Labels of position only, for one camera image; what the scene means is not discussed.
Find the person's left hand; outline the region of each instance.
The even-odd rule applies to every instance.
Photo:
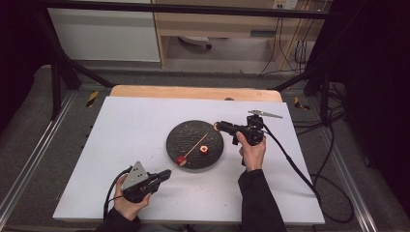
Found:
[[[122,196],[123,191],[121,190],[121,186],[123,185],[124,181],[126,180],[128,174],[120,177],[117,183],[115,184],[115,194],[114,197]],[[139,203],[132,203],[128,201],[124,197],[119,197],[114,200],[114,208],[117,210],[124,218],[128,220],[134,220],[138,212],[149,205],[150,197],[152,193],[148,193],[141,202]]]

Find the power strip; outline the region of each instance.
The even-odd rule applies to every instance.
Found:
[[[298,0],[275,0],[272,9],[295,10]]]

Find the round black disc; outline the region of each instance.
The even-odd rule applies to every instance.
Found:
[[[223,138],[214,126],[203,121],[187,121],[176,126],[166,138],[166,151],[169,157],[176,162],[184,156],[206,134],[208,135],[187,155],[187,163],[181,167],[187,169],[202,169],[214,164],[223,151]],[[202,155],[199,148],[208,147],[208,153]]]

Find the person's right hand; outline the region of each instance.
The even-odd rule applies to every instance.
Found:
[[[266,137],[263,136],[262,141],[256,146],[250,146],[247,142],[247,139],[244,135],[237,131],[236,137],[241,143],[242,148],[239,150],[239,153],[244,158],[245,166],[247,167],[247,172],[262,169],[263,157],[266,152]]]

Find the white table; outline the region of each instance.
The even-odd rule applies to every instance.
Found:
[[[121,171],[137,160],[151,173],[174,166],[165,141],[175,126],[188,120],[245,125],[250,109],[283,116],[265,117],[264,122],[309,178],[285,103],[107,97],[53,217],[102,220],[107,191]],[[176,168],[153,194],[150,205],[140,212],[143,222],[241,222],[242,196],[237,180],[245,168],[238,153],[240,146],[232,145],[227,133],[221,134],[221,158],[204,170]],[[324,223],[314,194],[271,138],[267,139],[263,169],[286,224]]]

